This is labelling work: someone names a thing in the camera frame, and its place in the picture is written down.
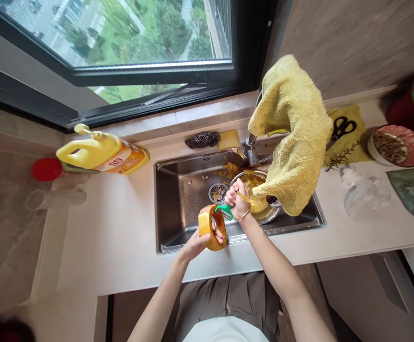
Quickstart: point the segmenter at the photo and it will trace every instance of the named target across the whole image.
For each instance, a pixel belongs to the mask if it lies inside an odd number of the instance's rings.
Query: window sill
[[[114,134],[132,143],[141,143],[177,133],[250,118],[256,106],[257,96],[258,91],[253,91],[177,111],[154,114],[103,126],[96,130]],[[78,139],[82,139],[82,137],[73,133],[66,136],[65,142]]]

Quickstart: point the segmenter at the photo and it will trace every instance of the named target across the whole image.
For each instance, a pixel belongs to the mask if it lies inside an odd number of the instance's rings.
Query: yellow detergent bottle
[[[92,139],[71,141],[56,151],[63,162],[84,169],[130,174],[150,160],[148,153],[110,133],[90,131],[85,124],[74,127],[78,134]]]

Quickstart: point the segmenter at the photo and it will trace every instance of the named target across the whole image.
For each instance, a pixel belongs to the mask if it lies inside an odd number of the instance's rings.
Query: peeler
[[[222,206],[217,206],[215,208],[215,212],[220,213],[224,216],[224,218],[228,219],[229,221],[232,221],[234,216],[232,215],[231,208],[232,207],[229,204],[224,203]]]

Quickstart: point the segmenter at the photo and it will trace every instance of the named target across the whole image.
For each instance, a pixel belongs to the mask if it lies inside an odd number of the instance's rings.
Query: black scissors handle
[[[332,140],[337,141],[343,135],[354,132],[357,128],[355,121],[349,121],[346,116],[339,116],[334,121],[334,131],[332,133]]]

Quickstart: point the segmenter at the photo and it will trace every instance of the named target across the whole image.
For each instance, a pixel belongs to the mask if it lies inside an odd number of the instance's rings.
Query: yellow cloth
[[[360,115],[360,107],[358,105],[353,104],[340,109],[328,111],[327,115],[332,119],[332,121],[335,121],[338,117],[346,116],[348,120],[355,121],[357,127],[353,132],[343,135],[328,151],[326,151],[323,167],[328,167],[331,164],[332,158],[344,153],[346,149],[350,149],[352,145],[356,144],[358,141],[359,145],[347,155],[346,160],[340,161],[338,165],[352,164],[360,161],[369,162],[374,160],[368,153],[367,142],[370,134],[367,134],[367,128],[364,120],[362,120],[362,116]]]
[[[281,58],[265,74],[262,92],[248,130],[256,136],[277,129],[291,133],[273,151],[267,180],[253,193],[276,196],[288,215],[297,216],[315,191],[332,120],[321,93],[292,55]]]

